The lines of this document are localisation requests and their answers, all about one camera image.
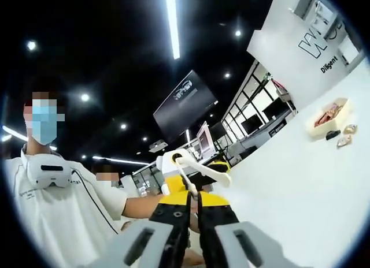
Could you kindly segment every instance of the white t-shirt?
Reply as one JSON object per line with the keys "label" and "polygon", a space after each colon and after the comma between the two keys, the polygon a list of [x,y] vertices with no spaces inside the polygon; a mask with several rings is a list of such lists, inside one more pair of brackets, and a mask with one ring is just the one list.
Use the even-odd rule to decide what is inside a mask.
{"label": "white t-shirt", "polygon": [[69,187],[35,189],[20,157],[4,161],[20,221],[40,252],[61,268],[84,266],[105,254],[120,232],[114,220],[121,219],[127,200],[123,190],[100,184],[81,163],[68,162]]}

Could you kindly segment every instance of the office desk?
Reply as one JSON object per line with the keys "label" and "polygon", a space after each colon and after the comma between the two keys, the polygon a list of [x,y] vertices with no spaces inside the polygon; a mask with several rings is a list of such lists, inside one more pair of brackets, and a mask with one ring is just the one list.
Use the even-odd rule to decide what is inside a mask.
{"label": "office desk", "polygon": [[[287,267],[335,267],[350,253],[367,225],[369,70],[363,61],[301,110],[274,138],[233,167],[230,188],[213,184],[214,192],[230,201],[241,221],[251,222],[282,246],[285,257],[295,264]],[[338,137],[311,141],[305,131],[306,120],[342,96],[354,105],[348,119],[348,124],[358,124],[353,143],[337,149]]]}

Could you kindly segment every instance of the small object on table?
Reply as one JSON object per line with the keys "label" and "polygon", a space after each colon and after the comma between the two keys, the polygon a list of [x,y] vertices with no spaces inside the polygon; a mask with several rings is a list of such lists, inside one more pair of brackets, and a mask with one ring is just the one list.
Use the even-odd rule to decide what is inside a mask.
{"label": "small object on table", "polygon": [[339,134],[341,133],[341,131],[329,131],[327,134],[326,134],[326,140],[330,140],[336,136],[338,136]]}
{"label": "small object on table", "polygon": [[341,148],[351,143],[352,143],[352,135],[346,135],[338,140],[336,147]]}
{"label": "small object on table", "polygon": [[357,131],[357,125],[348,125],[343,131],[344,134],[355,134]]}

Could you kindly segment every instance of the blue face mask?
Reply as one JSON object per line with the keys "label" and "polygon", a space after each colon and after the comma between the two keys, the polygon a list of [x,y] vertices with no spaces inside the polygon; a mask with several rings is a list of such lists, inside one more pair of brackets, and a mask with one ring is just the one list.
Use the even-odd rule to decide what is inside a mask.
{"label": "blue face mask", "polygon": [[41,145],[57,138],[57,121],[64,121],[64,114],[57,113],[56,102],[47,99],[32,100],[32,137]]}

